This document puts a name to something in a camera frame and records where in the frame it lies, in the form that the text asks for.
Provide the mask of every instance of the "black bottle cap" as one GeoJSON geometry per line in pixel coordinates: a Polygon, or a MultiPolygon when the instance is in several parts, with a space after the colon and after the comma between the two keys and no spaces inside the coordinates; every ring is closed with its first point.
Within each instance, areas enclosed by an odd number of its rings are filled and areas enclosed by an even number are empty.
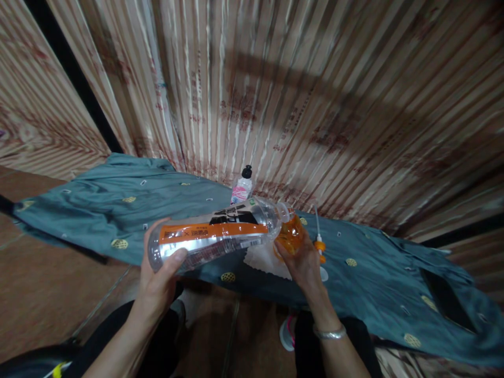
{"type": "Polygon", "coordinates": [[[245,168],[241,172],[241,176],[244,179],[251,178],[252,177],[252,166],[251,165],[245,165],[245,168]]]}

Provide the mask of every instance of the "pink sneaker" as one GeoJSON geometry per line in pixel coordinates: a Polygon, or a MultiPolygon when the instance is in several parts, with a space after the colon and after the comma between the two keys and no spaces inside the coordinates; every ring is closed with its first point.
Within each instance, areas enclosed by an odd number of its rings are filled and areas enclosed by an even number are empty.
{"type": "Polygon", "coordinates": [[[294,316],[289,315],[286,320],[283,321],[280,326],[280,342],[283,347],[288,351],[292,352],[294,350],[294,330],[291,327],[292,320],[294,316]]]}

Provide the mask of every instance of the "teal fabric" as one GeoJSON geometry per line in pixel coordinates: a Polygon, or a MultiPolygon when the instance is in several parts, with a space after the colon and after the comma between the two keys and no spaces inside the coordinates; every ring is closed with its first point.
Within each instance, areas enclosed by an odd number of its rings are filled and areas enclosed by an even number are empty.
{"type": "MultiPolygon", "coordinates": [[[[139,265],[144,227],[159,218],[182,219],[206,214],[229,205],[231,190],[202,177],[179,173],[162,159],[140,159],[113,154],[75,180],[38,197],[16,204],[20,225],[40,237],[44,233],[139,265]],[[133,202],[123,201],[135,197],[133,202]],[[112,246],[115,239],[126,249],[112,246]]],[[[312,214],[298,212],[308,224],[312,239],[316,222],[312,214]]],[[[405,335],[421,343],[419,349],[462,362],[504,367],[504,320],[499,307],[474,287],[473,279],[435,249],[388,237],[378,229],[334,219],[320,219],[327,245],[325,283],[339,316],[361,319],[369,331],[384,339],[410,346],[405,335]],[[348,259],[356,266],[347,264],[348,259]],[[419,268],[448,279],[471,317],[477,335],[444,319],[422,299],[430,298],[419,268]]],[[[45,240],[57,244],[57,239],[45,240]]],[[[188,272],[231,290],[284,303],[306,306],[295,283],[255,270],[243,263],[238,251],[188,272]],[[236,281],[221,281],[233,272],[236,281]]]]}

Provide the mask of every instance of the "white tissue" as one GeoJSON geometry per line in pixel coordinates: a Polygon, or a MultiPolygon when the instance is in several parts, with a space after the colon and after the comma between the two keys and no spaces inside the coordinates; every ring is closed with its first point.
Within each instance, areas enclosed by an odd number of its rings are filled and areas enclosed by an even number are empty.
{"type": "Polygon", "coordinates": [[[243,262],[254,269],[292,280],[285,263],[275,256],[273,244],[248,247],[243,262]]]}

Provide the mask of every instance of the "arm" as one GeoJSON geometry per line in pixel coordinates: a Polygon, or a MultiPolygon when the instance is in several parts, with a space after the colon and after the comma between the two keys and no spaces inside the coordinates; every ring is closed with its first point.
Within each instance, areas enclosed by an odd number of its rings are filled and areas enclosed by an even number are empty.
{"type": "Polygon", "coordinates": [[[89,367],[85,378],[137,375],[152,335],[173,301],[173,276],[186,256],[187,250],[179,249],[164,262],[160,271],[154,274],[147,254],[144,254],[139,294],[128,319],[89,367]]]}
{"type": "MultiPolygon", "coordinates": [[[[295,256],[275,242],[292,279],[303,292],[320,332],[341,329],[342,324],[332,307],[327,290],[320,278],[320,257],[308,233],[304,231],[303,245],[295,256]]],[[[328,377],[370,377],[364,363],[346,335],[341,339],[320,340],[325,373],[328,377]]]]}

